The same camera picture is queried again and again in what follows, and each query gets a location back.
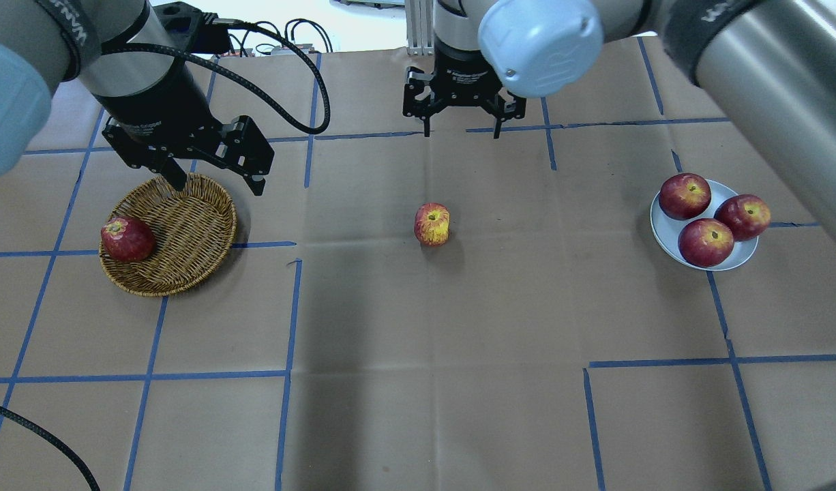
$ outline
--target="light blue joint cap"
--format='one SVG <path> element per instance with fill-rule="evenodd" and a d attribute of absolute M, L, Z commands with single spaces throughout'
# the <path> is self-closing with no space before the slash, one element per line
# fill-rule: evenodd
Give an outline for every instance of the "light blue joint cap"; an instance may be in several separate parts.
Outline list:
<path fill-rule="evenodd" d="M 591 0 L 499 0 L 481 19 L 478 43 L 509 92 L 545 97 L 596 62 L 603 25 Z"/>
<path fill-rule="evenodd" d="M 15 167 L 50 112 L 51 92 L 42 75 L 0 44 L 0 176 Z"/>

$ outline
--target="red apple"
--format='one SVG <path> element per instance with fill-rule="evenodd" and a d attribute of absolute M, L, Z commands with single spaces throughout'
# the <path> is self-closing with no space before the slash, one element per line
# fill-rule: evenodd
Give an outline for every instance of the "red apple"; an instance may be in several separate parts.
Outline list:
<path fill-rule="evenodd" d="M 157 239 L 151 227 L 133 217 L 115 217 L 106 222 L 100 236 L 103 248 L 116 261 L 142 261 L 152 254 Z"/>
<path fill-rule="evenodd" d="M 730 227 L 734 240 L 751 240 L 770 226 L 770 207 L 753 194 L 741 194 L 721 203 L 715 219 Z"/>
<path fill-rule="evenodd" d="M 733 252 L 733 232 L 714 218 L 700 218 L 687 224 L 679 234 L 679 252 L 696 267 L 713 267 Z"/>
<path fill-rule="evenodd" d="M 415 214 L 415 236 L 425 246 L 441 246 L 449 239 L 449 209 L 438 203 L 425 203 Z"/>
<path fill-rule="evenodd" d="M 711 200 L 712 190 L 707 181 L 689 172 L 676 174 L 664 181 L 658 196 L 662 211 L 674 220 L 696 217 L 706 211 Z"/>

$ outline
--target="round plate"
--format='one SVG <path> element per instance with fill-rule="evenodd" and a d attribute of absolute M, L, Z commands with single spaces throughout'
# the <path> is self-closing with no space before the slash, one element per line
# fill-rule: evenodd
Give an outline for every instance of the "round plate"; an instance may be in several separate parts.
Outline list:
<path fill-rule="evenodd" d="M 713 265 L 713 267 L 696 267 L 696 265 L 692 265 L 686 261 L 685 258 L 682 257 L 682 252 L 679 252 L 679 233 L 682 232 L 682 229 L 690 222 L 699 220 L 699 218 L 714 217 L 715 210 L 721 206 L 721 203 L 726 201 L 728 198 L 733 198 L 733 196 L 736 196 L 737 194 L 734 190 L 721 183 L 715 183 L 715 181 L 710 181 L 708 179 L 706 179 L 706 181 L 712 190 L 712 201 L 708 203 L 706 211 L 702 212 L 701 215 L 693 217 L 691 220 L 674 220 L 674 218 L 668 217 L 661 209 L 660 202 L 658 201 L 658 196 L 660 196 L 661 193 L 658 192 L 655 195 L 655 201 L 651 202 L 651 230 L 655 233 L 657 243 L 660 243 L 661 248 L 664 249 L 664 251 L 666 251 L 667 254 L 669 254 L 674 260 L 679 261 L 687 267 L 693 267 L 693 269 L 699 269 L 702 271 L 727 271 L 728 269 L 733 269 L 734 267 L 742 265 L 745 261 L 748 261 L 749 258 L 751 258 L 755 249 L 758 248 L 759 237 L 754 237 L 754 239 L 746 240 L 745 242 L 733 243 L 733 252 L 730 253 L 730 257 L 727 257 L 727 259 L 719 265 Z"/>

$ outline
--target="woven basket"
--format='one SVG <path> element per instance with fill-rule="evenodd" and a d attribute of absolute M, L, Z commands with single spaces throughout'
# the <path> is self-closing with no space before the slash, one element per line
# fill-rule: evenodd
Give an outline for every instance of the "woven basket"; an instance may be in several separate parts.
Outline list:
<path fill-rule="evenodd" d="M 146 260 L 113 260 L 100 240 L 100 264 L 106 276 L 126 292 L 162 297 L 196 286 L 218 269 L 237 233 L 237 208 L 221 184 L 188 174 L 182 192 L 163 177 L 132 190 L 115 205 L 109 220 L 134 217 L 147 223 L 157 248 Z"/>

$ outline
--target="black cable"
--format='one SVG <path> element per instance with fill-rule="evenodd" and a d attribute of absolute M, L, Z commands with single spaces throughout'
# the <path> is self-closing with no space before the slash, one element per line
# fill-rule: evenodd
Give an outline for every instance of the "black cable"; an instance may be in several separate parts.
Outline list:
<path fill-rule="evenodd" d="M 293 34 L 294 30 L 297 28 L 297 25 L 303 23 L 309 24 L 313 28 L 315 28 L 315 31 L 318 31 L 318 34 L 320 34 L 322 40 L 324 40 L 325 49 L 327 49 L 327 52 L 333 53 L 333 41 L 330 40 L 330 35 L 327 34 L 327 30 L 325 30 L 325 28 L 322 28 L 321 24 L 319 24 L 318 22 L 312 20 L 302 20 L 300 22 L 297 22 L 297 24 L 295 24 L 293 28 L 290 29 L 290 33 Z"/>
<path fill-rule="evenodd" d="M 315 31 L 318 31 L 318 34 L 321 36 L 321 40 L 324 42 L 324 49 L 328 53 L 333 53 L 333 41 L 330 40 L 330 36 L 327 34 L 324 28 L 321 27 L 320 24 L 313 20 L 309 20 L 307 18 L 293 18 L 290 19 L 287 24 L 284 25 L 284 37 L 288 37 L 288 28 L 290 28 L 290 40 L 294 40 L 294 31 L 296 31 L 297 25 L 300 24 L 309 24 L 315 28 Z"/>
<path fill-rule="evenodd" d="M 233 34 L 230 35 L 230 38 L 237 42 L 239 46 L 239 56 L 243 56 L 243 52 L 245 51 L 245 44 L 239 40 L 239 38 L 235 37 Z M 230 47 L 230 53 L 236 54 L 233 50 L 233 46 Z"/>
<path fill-rule="evenodd" d="M 261 46 L 269 46 L 268 52 L 265 52 L 264 50 L 261 50 L 260 49 Z M 260 53 L 260 54 L 265 54 L 265 55 L 269 56 L 269 55 L 272 54 L 273 50 L 275 50 L 275 48 L 277 48 L 277 47 L 278 46 L 276 46 L 275 44 L 261 43 L 261 44 L 257 44 L 257 46 L 255 46 L 255 51 Z"/>
<path fill-rule="evenodd" d="M 257 26 L 264 25 L 264 24 L 269 25 L 269 26 L 271 26 L 272 28 L 274 28 L 274 29 L 275 29 L 275 34 L 278 34 L 279 36 L 281 36 L 282 32 L 281 32 L 281 31 L 279 31 L 279 30 L 278 30 L 278 28 L 277 28 L 277 27 L 275 27 L 275 24 L 272 24 L 272 22 L 269 22 L 268 20 L 262 20 L 262 21 L 260 21 L 260 22 L 255 22 L 255 25 L 257 25 Z M 240 43 L 242 46 L 245 46 L 245 41 L 246 41 L 246 40 L 248 40 L 248 38 L 249 38 L 249 33 L 250 33 L 250 32 L 251 32 L 251 31 L 246 31 L 246 32 L 245 32 L 245 35 L 243 36 L 243 41 Z"/>
<path fill-rule="evenodd" d="M 196 55 L 191 53 L 185 53 L 183 50 L 177 50 L 175 48 L 171 48 L 169 46 L 160 46 L 160 44 L 145 44 L 145 43 L 128 43 L 122 44 L 122 46 L 116 46 L 110 49 L 107 49 L 103 52 L 103 55 L 107 54 L 115 54 L 115 53 L 157 53 L 157 54 L 165 54 L 166 56 L 171 56 L 178 59 L 183 59 L 185 61 L 190 61 L 194 63 L 194 65 L 200 65 L 203 68 L 209 69 L 216 74 L 223 75 L 224 77 L 237 82 L 241 86 L 245 87 L 247 90 L 255 94 L 257 97 L 260 97 L 264 102 L 268 103 L 268 105 L 275 110 L 279 115 L 284 118 L 290 125 L 292 125 L 297 130 L 302 131 L 306 134 L 319 134 L 323 133 L 327 130 L 328 125 L 330 125 L 330 97 L 327 94 L 327 86 L 324 84 L 324 78 L 321 78 L 321 72 L 318 71 L 317 66 L 312 63 L 312 60 L 309 59 L 305 53 L 302 52 L 299 48 L 291 44 L 290 41 L 285 40 L 280 35 L 275 34 L 275 32 L 268 31 L 263 29 L 262 27 L 257 27 L 256 25 L 249 24 L 249 23 L 240 23 L 235 25 L 229 25 L 231 29 L 244 29 L 247 31 L 258 32 L 263 35 L 266 35 L 274 40 L 277 40 L 279 43 L 282 43 L 283 46 L 286 46 L 288 49 L 292 50 L 303 62 L 306 66 L 309 67 L 309 70 L 312 71 L 312 75 L 315 77 L 315 80 L 318 81 L 318 88 L 321 90 L 321 100 L 322 104 L 324 105 L 324 121 L 321 121 L 321 124 L 318 127 L 312 128 L 308 127 L 308 125 L 302 124 L 301 122 L 297 121 L 293 116 L 291 116 L 278 102 L 275 101 L 274 98 L 269 97 L 268 93 L 263 92 L 260 87 L 257 87 L 249 80 L 246 80 L 243 76 L 236 74 L 235 72 L 231 72 L 224 66 L 216 65 L 209 60 L 202 59 Z"/>
<path fill-rule="evenodd" d="M 93 478 L 93 473 L 91 473 L 91 469 L 88 468 L 87 464 L 85 464 L 84 460 L 81 460 L 81 457 L 78 457 L 78 454 L 75 451 L 72 451 L 72 448 L 67 447 L 63 441 L 60 441 L 60 438 L 52 435 L 48 432 L 47 429 L 44 429 L 42 426 L 37 425 L 36 423 L 32 422 L 29 419 L 25 419 L 12 411 L 7 410 L 6 408 L 0 405 L 0 416 L 7 417 L 12 421 L 18 423 L 29 431 L 34 432 L 35 434 L 42 437 L 45 441 L 49 442 L 51 445 L 54 445 L 57 450 L 59 450 L 63 455 L 72 461 L 76 467 L 78 467 L 78 471 L 82 473 L 84 476 L 85 481 L 87 481 L 88 486 L 91 487 L 91 491 L 100 491 L 100 485 L 97 485 L 97 480 Z"/>

